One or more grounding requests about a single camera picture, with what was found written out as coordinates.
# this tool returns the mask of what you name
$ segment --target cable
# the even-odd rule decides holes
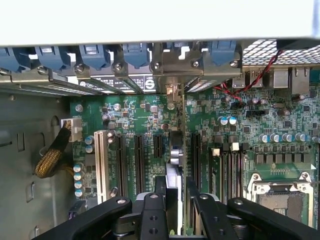
[[[264,76],[264,74],[270,70],[271,65],[274,64],[278,60],[279,55],[281,55],[283,52],[284,52],[283,50],[278,50],[278,52],[269,60],[269,63],[267,64],[267,66],[265,66],[263,71],[256,77],[256,79],[250,85],[245,86],[244,88],[238,89],[235,92],[231,92],[227,88],[227,85],[225,82],[223,82],[220,86],[214,86],[214,88],[222,91],[225,94],[230,95],[234,99],[237,99],[241,102],[241,98],[238,97],[237,94],[239,94],[241,92],[245,92],[245,91],[249,90],[250,88],[252,88],[254,85],[256,85],[258,83],[258,81]]]

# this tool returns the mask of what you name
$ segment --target blue latch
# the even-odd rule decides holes
[[[122,48],[124,60],[135,69],[149,65],[150,54],[146,43],[123,44]]]
[[[96,70],[108,68],[111,65],[110,53],[106,45],[80,45],[82,61]]]
[[[61,71],[71,66],[71,58],[65,46],[36,46],[35,52],[41,65],[46,68]]]
[[[14,73],[30,70],[31,60],[27,49],[24,47],[0,47],[0,68]]]
[[[236,41],[211,41],[207,43],[207,48],[211,56],[212,63],[221,66],[234,60]]]

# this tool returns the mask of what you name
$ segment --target black connector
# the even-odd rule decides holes
[[[128,196],[126,138],[119,134],[115,137],[115,158],[118,175],[118,192],[120,196]]]
[[[163,155],[163,142],[162,133],[155,133],[153,135],[153,147],[154,147],[154,157],[162,158]]]
[[[143,134],[134,135],[134,159],[135,159],[136,194],[140,194],[146,191],[145,140],[144,140]]]
[[[192,176],[198,189],[201,186],[201,135],[198,132],[191,134]]]

